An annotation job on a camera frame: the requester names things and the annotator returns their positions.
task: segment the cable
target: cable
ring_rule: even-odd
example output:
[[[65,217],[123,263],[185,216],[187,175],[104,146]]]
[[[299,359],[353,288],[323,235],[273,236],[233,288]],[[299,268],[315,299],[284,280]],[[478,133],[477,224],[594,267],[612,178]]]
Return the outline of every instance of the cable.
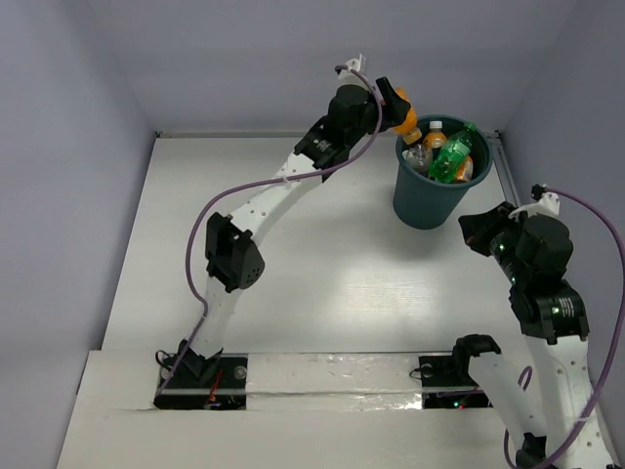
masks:
[[[316,178],[318,176],[329,176],[335,171],[338,171],[341,168],[345,168],[349,164],[352,164],[357,159],[359,159],[369,149],[369,147],[371,147],[371,144],[373,144],[373,141],[376,139],[376,137],[378,136],[378,133],[380,132],[380,127],[382,126],[382,101],[380,97],[377,95],[376,90],[371,84],[371,82],[369,82],[367,77],[364,76],[362,73],[360,73],[357,70],[354,70],[353,68],[347,65],[337,65],[334,67],[334,69],[336,71],[340,71],[340,70],[350,71],[355,76],[357,76],[358,79],[362,81],[362,83],[367,87],[367,90],[369,90],[369,93],[371,93],[371,95],[375,99],[375,104],[376,104],[376,107],[378,108],[378,120],[376,121],[375,129],[373,130],[371,137],[369,137],[369,140],[366,141],[366,143],[362,146],[362,148],[354,156],[347,159],[346,161],[343,161],[342,163],[337,164],[336,166],[332,166],[331,168],[320,169],[318,171],[312,171],[310,173],[300,174],[296,176],[289,176],[286,178],[287,181],[301,181],[303,179]],[[161,384],[156,390],[156,394],[154,396],[155,399],[161,395],[161,393],[165,390],[165,388],[171,381],[172,377],[174,376],[174,373],[178,369],[178,366],[180,366],[180,363],[182,362],[183,357],[185,356],[188,349],[190,348],[191,343],[193,342],[193,339],[197,335],[197,332],[199,332],[199,329],[202,327],[202,324],[208,318],[210,308],[208,306],[208,303],[206,302],[206,299],[197,291],[197,288],[195,287],[195,283],[193,282],[193,278],[191,275],[191,251],[193,248],[193,242],[195,241],[195,236],[197,235],[197,232],[199,231],[199,228],[202,224],[202,220],[204,220],[204,217],[209,212],[209,210],[213,208],[213,205],[215,205],[219,200],[221,200],[222,198],[228,195],[241,192],[241,191],[245,191],[248,189],[258,188],[261,186],[270,186],[273,184],[283,184],[283,183],[284,183],[283,178],[274,178],[274,179],[265,179],[264,181],[257,181],[255,183],[243,184],[241,186],[228,189],[226,191],[223,191],[215,195],[215,197],[213,197],[204,206],[204,208],[202,208],[202,210],[199,212],[199,215],[197,216],[197,219],[195,220],[195,223],[193,224],[193,227],[191,228],[190,234],[188,235],[187,251],[185,254],[185,273],[187,275],[188,288],[191,290],[191,293],[197,299],[197,301],[199,301],[202,305],[202,315],[199,321],[197,322],[197,324],[195,325],[195,327],[193,328],[193,330],[191,331],[191,334],[188,337],[187,343],[185,344],[183,349],[179,352],[178,357],[176,358],[176,361],[174,362],[171,369],[167,373],[167,376],[165,377],[163,384]]]
[[[569,193],[567,191],[561,191],[559,189],[545,188],[545,191],[556,193],[557,195],[569,198],[570,200],[579,203],[583,207],[586,207],[588,210],[593,212],[602,222],[604,222],[604,225],[607,227],[610,234],[614,238],[614,241],[616,242],[618,255],[621,260],[621,270],[623,274],[624,284],[621,292],[621,305],[618,310],[618,316],[616,317],[616,325],[614,326],[612,339],[609,343],[609,350],[607,352],[607,356],[605,357],[604,368],[602,369],[599,379],[597,380],[595,390],[593,391],[593,394],[586,403],[586,406],[582,410],[582,413],[579,415],[579,420],[577,421],[577,423],[575,423],[575,425],[573,425],[573,428],[568,434],[568,437],[566,437],[566,439],[562,442],[558,449],[556,449],[549,457],[547,457],[543,462],[536,465],[532,469],[547,469],[550,465],[555,464],[556,461],[568,451],[570,446],[581,433],[582,428],[584,428],[584,425],[586,423],[585,419],[593,413],[593,410],[599,402],[599,397],[601,396],[602,390],[604,389],[604,385],[607,380],[607,376],[609,375],[609,371],[612,368],[612,363],[614,362],[614,356],[616,355],[616,349],[618,347],[618,340],[621,335],[621,329],[623,328],[623,322],[625,321],[625,246],[623,245],[623,240],[621,239],[618,230],[616,229],[616,227],[614,227],[614,224],[612,224],[612,222],[607,219],[606,215],[590,202],[587,202],[586,200],[576,195],[573,195],[572,193]],[[511,468],[519,469],[517,466],[512,464],[512,461],[507,460],[507,462]]]
[[[519,376],[519,386],[523,388],[524,391],[527,391],[529,387],[529,383],[531,382],[531,376],[534,373],[531,366],[526,366],[521,375]],[[515,463],[512,462],[512,458],[510,457],[510,432],[506,429],[504,433],[504,457],[506,458],[506,462],[510,467],[515,467]]]

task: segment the orange juice bottle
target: orange juice bottle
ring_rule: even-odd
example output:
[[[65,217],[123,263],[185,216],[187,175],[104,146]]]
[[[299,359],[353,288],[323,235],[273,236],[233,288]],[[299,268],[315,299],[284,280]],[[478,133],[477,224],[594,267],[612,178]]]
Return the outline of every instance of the orange juice bottle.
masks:
[[[423,139],[423,146],[432,150],[432,160],[436,160],[440,148],[447,141],[445,134],[442,133],[442,121],[430,121],[430,133]]]

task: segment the white table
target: white table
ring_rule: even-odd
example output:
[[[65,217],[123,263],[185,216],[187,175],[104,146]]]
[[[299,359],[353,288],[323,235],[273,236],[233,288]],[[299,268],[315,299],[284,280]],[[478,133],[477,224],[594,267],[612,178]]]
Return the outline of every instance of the white table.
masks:
[[[217,192],[270,176],[296,142],[156,141],[103,350],[87,365],[60,468],[504,467],[492,409],[150,408],[153,352],[175,350],[199,314],[184,277],[193,220]],[[494,166],[429,232],[396,217],[396,168],[394,140],[380,138],[280,220],[261,247],[265,273],[237,306],[227,352],[445,351],[479,332],[517,369],[530,363],[507,281],[464,245],[456,221],[503,200]],[[249,195],[218,209],[228,213]],[[200,290],[203,245],[202,231],[193,258]]]

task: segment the white wall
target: white wall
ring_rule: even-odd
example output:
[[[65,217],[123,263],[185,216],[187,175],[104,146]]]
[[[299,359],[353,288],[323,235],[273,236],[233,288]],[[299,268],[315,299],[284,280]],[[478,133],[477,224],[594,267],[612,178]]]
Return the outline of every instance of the white wall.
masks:
[[[158,130],[302,130],[356,53],[421,114],[503,127],[574,0],[90,0]]]
[[[519,192],[534,183],[594,202],[625,235],[625,2],[582,0],[571,14],[552,59],[508,124],[506,153]],[[562,203],[575,252],[567,275],[588,310],[590,366],[597,378],[618,311],[623,278],[613,241],[601,222],[572,202]],[[604,390],[612,438],[625,457],[625,343]]]
[[[85,2],[0,14],[0,466],[56,467],[153,133]]]

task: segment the trash bin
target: trash bin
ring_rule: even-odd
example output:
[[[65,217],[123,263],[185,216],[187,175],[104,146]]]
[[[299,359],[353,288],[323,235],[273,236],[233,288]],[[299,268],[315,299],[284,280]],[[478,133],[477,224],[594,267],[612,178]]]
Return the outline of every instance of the trash bin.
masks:
[[[448,115],[426,115],[419,119],[424,136],[430,132],[430,121],[441,120],[442,131],[449,137],[462,130],[465,121]],[[479,130],[474,132],[471,158],[474,162],[473,178],[468,183],[445,184],[422,176],[408,165],[401,154],[407,148],[401,137],[397,138],[396,156],[399,161],[393,209],[399,219],[412,228],[430,230],[439,227],[449,217],[467,191],[481,183],[492,166],[488,140]]]

